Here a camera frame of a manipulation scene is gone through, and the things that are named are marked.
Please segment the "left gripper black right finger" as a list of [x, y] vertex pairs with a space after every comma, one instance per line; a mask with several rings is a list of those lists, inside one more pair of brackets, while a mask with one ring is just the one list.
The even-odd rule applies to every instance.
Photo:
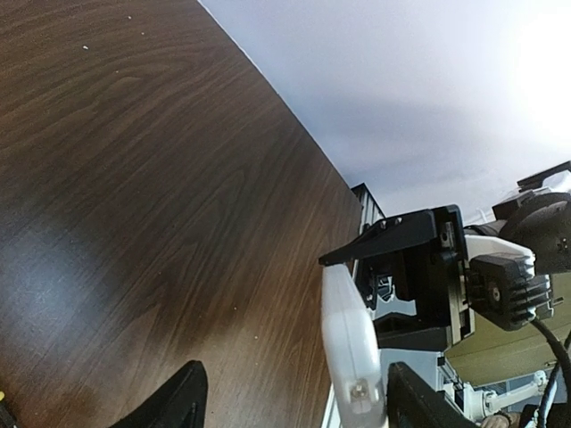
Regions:
[[403, 362], [389, 366], [386, 398], [391, 428], [476, 427]]

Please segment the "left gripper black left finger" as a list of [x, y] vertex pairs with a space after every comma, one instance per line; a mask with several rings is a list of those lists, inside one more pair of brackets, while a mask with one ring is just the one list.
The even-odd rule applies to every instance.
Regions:
[[203, 428], [207, 396], [208, 376], [203, 363], [188, 361], [112, 428]]

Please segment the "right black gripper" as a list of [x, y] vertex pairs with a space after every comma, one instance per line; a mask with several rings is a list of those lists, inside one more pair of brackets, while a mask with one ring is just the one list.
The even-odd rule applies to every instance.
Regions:
[[466, 242], [455, 205], [378, 220], [350, 243], [319, 257], [324, 267], [356, 262], [356, 285], [376, 296], [389, 280], [415, 314], [392, 310], [374, 320], [381, 349], [442, 352], [473, 333], [464, 290]]

